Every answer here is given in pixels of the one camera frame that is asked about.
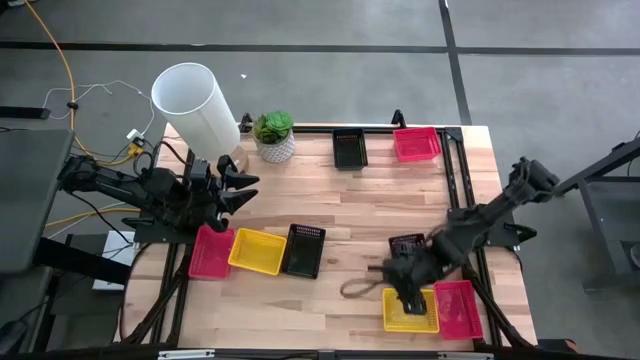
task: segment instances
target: white cylinder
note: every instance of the white cylinder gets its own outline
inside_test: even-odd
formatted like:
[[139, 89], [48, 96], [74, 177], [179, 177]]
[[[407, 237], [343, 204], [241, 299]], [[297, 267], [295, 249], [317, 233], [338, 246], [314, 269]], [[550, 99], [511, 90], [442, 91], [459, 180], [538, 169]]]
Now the white cylinder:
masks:
[[240, 143], [240, 130], [215, 76], [196, 63], [174, 65], [158, 76], [151, 98], [198, 157], [216, 163]]

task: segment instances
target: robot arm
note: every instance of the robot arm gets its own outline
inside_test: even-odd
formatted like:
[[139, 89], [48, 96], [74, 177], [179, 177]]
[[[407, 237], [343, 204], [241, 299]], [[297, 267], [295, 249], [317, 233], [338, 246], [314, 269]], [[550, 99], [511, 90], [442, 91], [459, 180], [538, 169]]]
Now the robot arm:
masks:
[[528, 202], [551, 199], [558, 178], [542, 164], [521, 158], [513, 167], [509, 184], [498, 197], [437, 228], [428, 236], [430, 246], [427, 244], [408, 256], [386, 259], [382, 267], [370, 267], [370, 270], [381, 270], [384, 280], [393, 285], [405, 313], [425, 314], [420, 287], [442, 280], [466, 264], [469, 254], [485, 245], [485, 235], [503, 215]]
[[66, 192], [100, 192], [114, 199], [140, 208], [151, 219], [131, 222], [135, 225], [159, 225], [170, 231], [194, 234], [203, 223], [215, 231], [227, 229], [229, 221], [223, 213], [233, 215], [253, 198], [258, 190], [243, 190], [258, 182], [256, 176], [238, 174], [228, 155], [220, 157], [218, 178], [211, 174], [209, 163], [194, 160], [187, 181], [165, 168], [143, 170], [134, 177], [100, 166], [91, 156], [72, 156], [58, 176], [59, 189]]

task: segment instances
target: yellow bin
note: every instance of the yellow bin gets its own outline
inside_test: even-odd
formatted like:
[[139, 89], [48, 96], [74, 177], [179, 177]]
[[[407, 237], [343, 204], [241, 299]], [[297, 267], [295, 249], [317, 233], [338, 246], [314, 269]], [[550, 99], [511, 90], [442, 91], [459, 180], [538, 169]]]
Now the yellow bin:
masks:
[[269, 275], [280, 273], [287, 239], [249, 229], [238, 229], [229, 264]]
[[382, 314], [385, 331], [433, 334], [440, 332], [435, 293], [429, 289], [420, 291], [427, 303], [425, 315], [405, 314], [396, 290], [389, 288], [382, 291]]

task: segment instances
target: pink bin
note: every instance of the pink bin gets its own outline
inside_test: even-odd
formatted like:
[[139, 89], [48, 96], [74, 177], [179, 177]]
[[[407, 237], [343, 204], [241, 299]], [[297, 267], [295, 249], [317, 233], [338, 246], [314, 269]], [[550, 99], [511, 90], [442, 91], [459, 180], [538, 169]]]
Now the pink bin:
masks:
[[481, 338], [482, 323], [471, 282], [440, 281], [433, 288], [442, 337], [445, 340]]
[[231, 269], [229, 253], [231, 253], [234, 238], [234, 229], [217, 233], [209, 225], [200, 226], [189, 266], [189, 276], [206, 280], [226, 278]]
[[438, 134], [432, 127], [395, 130], [393, 138], [400, 162], [429, 160], [442, 152]]

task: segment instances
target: green plant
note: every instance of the green plant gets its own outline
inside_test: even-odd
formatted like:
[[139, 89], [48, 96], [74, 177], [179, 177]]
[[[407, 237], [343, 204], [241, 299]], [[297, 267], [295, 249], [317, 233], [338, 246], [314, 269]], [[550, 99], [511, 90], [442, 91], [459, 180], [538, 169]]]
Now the green plant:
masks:
[[253, 134], [263, 144], [277, 144], [284, 140], [293, 127], [293, 119], [286, 111], [262, 114], [253, 126]]

